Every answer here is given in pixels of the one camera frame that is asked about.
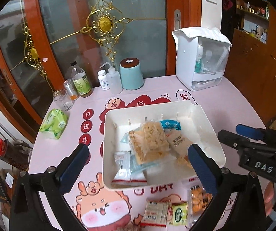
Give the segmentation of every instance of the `green tissue pack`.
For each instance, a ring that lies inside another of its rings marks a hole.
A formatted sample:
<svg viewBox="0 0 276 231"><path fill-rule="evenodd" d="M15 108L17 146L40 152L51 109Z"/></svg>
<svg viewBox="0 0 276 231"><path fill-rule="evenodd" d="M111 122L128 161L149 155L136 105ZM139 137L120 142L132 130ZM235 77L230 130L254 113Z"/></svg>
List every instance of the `green tissue pack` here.
<svg viewBox="0 0 276 231"><path fill-rule="evenodd" d="M68 116L62 110L54 108L45 116L39 132L44 133L47 138L58 140L65 129L67 119Z"/></svg>

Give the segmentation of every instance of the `pink tablecloth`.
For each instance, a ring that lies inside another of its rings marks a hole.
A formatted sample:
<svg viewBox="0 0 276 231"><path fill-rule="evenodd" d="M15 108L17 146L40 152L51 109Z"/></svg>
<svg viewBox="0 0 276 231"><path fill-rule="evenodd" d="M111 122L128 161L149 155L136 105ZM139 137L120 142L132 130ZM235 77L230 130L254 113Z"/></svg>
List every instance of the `pink tablecloth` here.
<svg viewBox="0 0 276 231"><path fill-rule="evenodd" d="M44 139L38 133L31 158L29 173L44 172L49 166L57 166L64 157L69 156L79 143L89 145L91 157L83 168L70 193L65 198L72 210L82 217L88 230L108 231L117 226L135 225L141 220L146 206L146 198L169 198L172 201L187 200L187 190L180 182L168 185L145 187L139 190L112 192L102 185L102 142L105 113L114 108L142 106L178 100L191 100L202 106L214 130L235 132L237 124L264 127L257 113L242 94L226 79L212 88L189 92L176 76L165 76L145 80L142 88L135 91L123 90L119 95L95 88L91 96L79 98L69 111L67 127L59 140ZM247 174L240 168L236 150L222 145L226 155L226 167L234 173ZM264 191L267 180L260 178ZM43 206L53 226L60 228L44 193L41 193ZM224 216L217 225L223 226L231 209L227 206ZM177 230L187 230L185 226Z"/></svg>

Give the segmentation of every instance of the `teal canister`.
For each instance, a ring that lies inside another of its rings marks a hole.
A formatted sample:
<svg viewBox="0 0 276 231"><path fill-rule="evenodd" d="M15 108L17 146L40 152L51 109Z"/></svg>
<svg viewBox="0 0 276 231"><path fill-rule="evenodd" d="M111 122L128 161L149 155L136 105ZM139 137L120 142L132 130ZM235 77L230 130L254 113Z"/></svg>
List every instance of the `teal canister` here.
<svg viewBox="0 0 276 231"><path fill-rule="evenodd" d="M137 58L126 58L121 61L120 75L123 88L136 90L143 86L143 76Z"/></svg>

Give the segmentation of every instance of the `snack package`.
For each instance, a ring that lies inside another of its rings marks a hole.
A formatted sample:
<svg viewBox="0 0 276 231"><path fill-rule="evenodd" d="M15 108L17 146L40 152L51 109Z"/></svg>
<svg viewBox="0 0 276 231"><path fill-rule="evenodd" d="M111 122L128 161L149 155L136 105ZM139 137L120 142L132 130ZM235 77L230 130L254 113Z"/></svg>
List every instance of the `snack package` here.
<svg viewBox="0 0 276 231"><path fill-rule="evenodd" d="M160 123L164 129L175 128L176 130L181 130L181 124L178 121L163 120L163 121L160 121Z"/></svg>
<svg viewBox="0 0 276 231"><path fill-rule="evenodd" d="M187 218L187 203L173 203L171 206L172 219L170 224L173 226L185 225Z"/></svg>
<svg viewBox="0 0 276 231"><path fill-rule="evenodd" d="M128 138L139 165L170 155L169 143L160 122L146 122L140 128L129 131Z"/></svg>
<svg viewBox="0 0 276 231"><path fill-rule="evenodd" d="M198 218L212 199L212 195L205 192L202 185L195 185L188 191L188 204L190 205L191 216Z"/></svg>
<svg viewBox="0 0 276 231"><path fill-rule="evenodd" d="M59 109L52 109L45 116L40 125L39 132L46 135L47 138L58 140L67 124L68 116Z"/></svg>
<svg viewBox="0 0 276 231"><path fill-rule="evenodd" d="M166 139L170 147L179 154L177 158L177 163L180 165L186 165L189 168L192 168L188 160L188 148L193 144L191 140L182 135L181 131L172 129L169 133L166 134Z"/></svg>
<svg viewBox="0 0 276 231"><path fill-rule="evenodd" d="M131 152L131 164L130 164L130 173L134 175L136 173L141 173L142 171L157 166L159 163L149 162L139 165L136 160L136 156Z"/></svg>
<svg viewBox="0 0 276 231"><path fill-rule="evenodd" d="M130 186L145 186L147 180L142 172L131 174L131 152L120 151L114 154L115 163L118 165L119 170L112 180L116 185L130 185Z"/></svg>
<svg viewBox="0 0 276 231"><path fill-rule="evenodd" d="M145 208L144 216L140 225L166 227L167 214L170 205L170 201L161 202L147 199L147 207Z"/></svg>

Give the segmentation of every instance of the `white towel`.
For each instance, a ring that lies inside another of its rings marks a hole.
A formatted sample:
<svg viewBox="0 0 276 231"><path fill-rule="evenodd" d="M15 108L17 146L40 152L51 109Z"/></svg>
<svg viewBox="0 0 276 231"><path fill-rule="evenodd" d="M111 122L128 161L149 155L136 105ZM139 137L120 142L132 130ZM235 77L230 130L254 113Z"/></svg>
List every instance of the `white towel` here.
<svg viewBox="0 0 276 231"><path fill-rule="evenodd" d="M223 35L218 28L203 28L203 27L190 27L190 28L181 28L178 30L172 31L172 35L175 41L176 52L179 45L179 36L180 34L185 34L188 38L195 38L197 36L213 39L216 41L226 42L232 47L229 39Z"/></svg>

